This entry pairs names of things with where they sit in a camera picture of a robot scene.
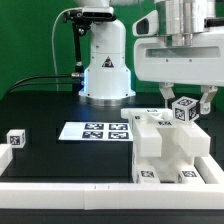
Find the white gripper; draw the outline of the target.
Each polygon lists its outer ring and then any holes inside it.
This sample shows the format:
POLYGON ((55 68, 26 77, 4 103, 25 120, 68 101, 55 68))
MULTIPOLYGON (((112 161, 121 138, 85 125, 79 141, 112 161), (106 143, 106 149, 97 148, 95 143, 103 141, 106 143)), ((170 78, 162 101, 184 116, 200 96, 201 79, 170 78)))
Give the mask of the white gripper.
POLYGON ((165 106, 175 97, 173 83, 203 85, 200 113, 209 114, 217 86, 224 87, 224 33, 195 35, 185 47, 166 46, 162 37, 140 38, 134 44, 134 68, 139 80, 160 82, 165 106))

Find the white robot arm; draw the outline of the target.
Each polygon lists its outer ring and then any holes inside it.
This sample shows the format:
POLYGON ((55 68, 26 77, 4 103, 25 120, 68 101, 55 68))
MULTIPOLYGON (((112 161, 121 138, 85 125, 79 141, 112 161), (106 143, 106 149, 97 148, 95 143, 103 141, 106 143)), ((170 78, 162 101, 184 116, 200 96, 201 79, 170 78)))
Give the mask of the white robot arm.
MULTIPOLYGON (((80 17, 92 22, 90 65, 80 94, 96 101, 134 94, 125 65, 126 30, 115 5, 143 0, 74 0, 80 17)), ((215 0, 154 0, 155 9, 133 24, 134 69, 141 81, 158 82, 165 98, 175 83, 199 85, 200 110, 224 87, 224 18, 215 15, 215 0)))

